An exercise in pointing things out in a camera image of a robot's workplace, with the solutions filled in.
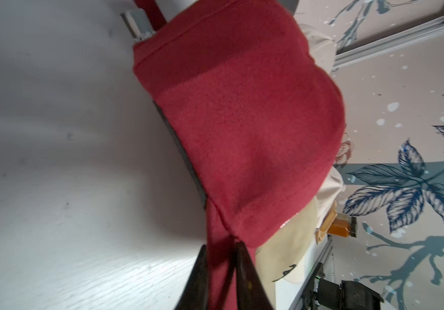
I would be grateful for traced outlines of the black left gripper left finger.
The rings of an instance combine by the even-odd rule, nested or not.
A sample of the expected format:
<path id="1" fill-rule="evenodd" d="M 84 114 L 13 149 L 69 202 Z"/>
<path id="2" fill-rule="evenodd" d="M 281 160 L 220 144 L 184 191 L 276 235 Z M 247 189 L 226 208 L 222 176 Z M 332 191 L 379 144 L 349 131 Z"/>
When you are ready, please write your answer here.
<path id="1" fill-rule="evenodd" d="M 206 310 L 209 301 L 209 268 L 206 245 L 198 253 L 175 310 Z"/>

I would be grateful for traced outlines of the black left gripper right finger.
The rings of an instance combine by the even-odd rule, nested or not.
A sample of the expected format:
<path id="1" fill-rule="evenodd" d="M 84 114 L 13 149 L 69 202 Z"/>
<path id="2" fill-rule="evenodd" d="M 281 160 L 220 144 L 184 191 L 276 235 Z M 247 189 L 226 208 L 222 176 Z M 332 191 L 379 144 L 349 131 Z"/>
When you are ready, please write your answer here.
<path id="1" fill-rule="evenodd" d="M 236 244 L 236 294 L 239 310 L 273 310 L 243 242 Z"/>

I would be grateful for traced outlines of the khaki baseball cap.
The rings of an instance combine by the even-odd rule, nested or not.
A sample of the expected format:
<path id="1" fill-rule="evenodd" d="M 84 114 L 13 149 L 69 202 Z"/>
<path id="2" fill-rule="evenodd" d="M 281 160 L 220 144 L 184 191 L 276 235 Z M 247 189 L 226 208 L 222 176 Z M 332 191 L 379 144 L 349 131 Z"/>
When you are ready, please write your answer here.
<path id="1" fill-rule="evenodd" d="M 274 309 L 288 309 L 304 284 L 317 223 L 318 200 L 313 198 L 256 250 L 256 270 Z"/>

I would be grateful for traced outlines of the red baseball cap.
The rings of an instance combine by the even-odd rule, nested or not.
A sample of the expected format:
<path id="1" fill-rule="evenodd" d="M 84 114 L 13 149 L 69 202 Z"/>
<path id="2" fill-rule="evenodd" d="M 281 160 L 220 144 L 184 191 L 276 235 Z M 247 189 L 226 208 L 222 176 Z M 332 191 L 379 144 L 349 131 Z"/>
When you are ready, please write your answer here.
<path id="1" fill-rule="evenodd" d="M 205 200 L 209 309 L 236 309 L 235 247 L 251 257 L 316 196 L 345 129 L 342 95 L 277 1 L 196 1 L 166 20 L 133 71 Z"/>

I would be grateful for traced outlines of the cream Colorado baseball cap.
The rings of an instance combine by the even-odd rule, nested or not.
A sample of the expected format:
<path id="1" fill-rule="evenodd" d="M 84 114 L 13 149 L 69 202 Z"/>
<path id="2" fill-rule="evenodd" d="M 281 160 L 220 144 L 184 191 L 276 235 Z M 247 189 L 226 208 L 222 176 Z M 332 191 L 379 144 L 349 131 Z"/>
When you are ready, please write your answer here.
<path id="1" fill-rule="evenodd" d="M 318 207 L 318 229 L 332 208 L 337 196 L 344 190 L 344 181 L 340 172 L 332 167 L 316 195 Z"/>

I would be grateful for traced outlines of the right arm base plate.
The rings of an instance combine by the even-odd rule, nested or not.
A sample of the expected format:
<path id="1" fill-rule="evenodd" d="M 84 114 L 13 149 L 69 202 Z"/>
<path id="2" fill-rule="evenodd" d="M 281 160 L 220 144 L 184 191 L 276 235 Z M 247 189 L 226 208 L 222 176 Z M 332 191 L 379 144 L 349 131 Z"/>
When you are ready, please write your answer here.
<path id="1" fill-rule="evenodd" d="M 342 281 L 335 284 L 325 278 L 319 263 L 307 279 L 294 309 L 381 310 L 384 299 L 364 284 Z"/>

